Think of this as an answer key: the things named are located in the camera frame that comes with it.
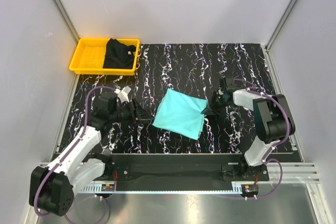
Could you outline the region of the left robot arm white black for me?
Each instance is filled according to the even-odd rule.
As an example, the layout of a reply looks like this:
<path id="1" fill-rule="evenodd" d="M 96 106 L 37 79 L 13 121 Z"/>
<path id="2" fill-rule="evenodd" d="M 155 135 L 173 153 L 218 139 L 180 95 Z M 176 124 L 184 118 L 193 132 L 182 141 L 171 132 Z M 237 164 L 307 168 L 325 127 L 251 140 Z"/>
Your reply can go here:
<path id="1" fill-rule="evenodd" d="M 30 176 L 29 204 L 35 213 L 64 216 L 70 209 L 76 194 L 95 178 L 109 179 L 113 175 L 113 163 L 109 156 L 92 155 L 86 164 L 84 158 L 109 134 L 113 124 L 148 124 L 153 115 L 136 99 L 128 97 L 129 88 L 95 97 L 92 110 L 85 101 L 85 122 L 78 135 L 46 167 L 37 166 Z"/>

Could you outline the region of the teal t shirt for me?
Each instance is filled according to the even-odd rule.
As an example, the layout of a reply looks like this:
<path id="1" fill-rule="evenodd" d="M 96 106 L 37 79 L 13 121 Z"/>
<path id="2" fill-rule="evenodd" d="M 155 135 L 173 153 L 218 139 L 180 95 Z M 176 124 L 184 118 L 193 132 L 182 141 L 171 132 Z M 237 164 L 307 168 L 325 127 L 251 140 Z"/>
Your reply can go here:
<path id="1" fill-rule="evenodd" d="M 153 126 L 198 140 L 203 130 L 205 99 L 168 89 L 157 109 Z"/>

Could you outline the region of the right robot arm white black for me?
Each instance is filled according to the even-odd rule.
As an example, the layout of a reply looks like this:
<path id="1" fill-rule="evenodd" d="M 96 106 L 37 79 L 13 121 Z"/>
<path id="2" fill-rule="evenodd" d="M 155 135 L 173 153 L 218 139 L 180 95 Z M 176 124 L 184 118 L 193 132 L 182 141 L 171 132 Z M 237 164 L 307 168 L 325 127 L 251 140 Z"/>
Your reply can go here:
<path id="1" fill-rule="evenodd" d="M 241 155 L 238 164 L 222 166 L 222 177 L 226 182 L 267 181 L 268 156 L 294 134 L 296 126 L 284 95 L 262 94 L 256 92 L 253 86 L 240 88 L 236 81 L 234 78 L 222 78 L 202 114 L 222 116 L 226 107 L 231 105 L 252 111 L 256 137 Z"/>

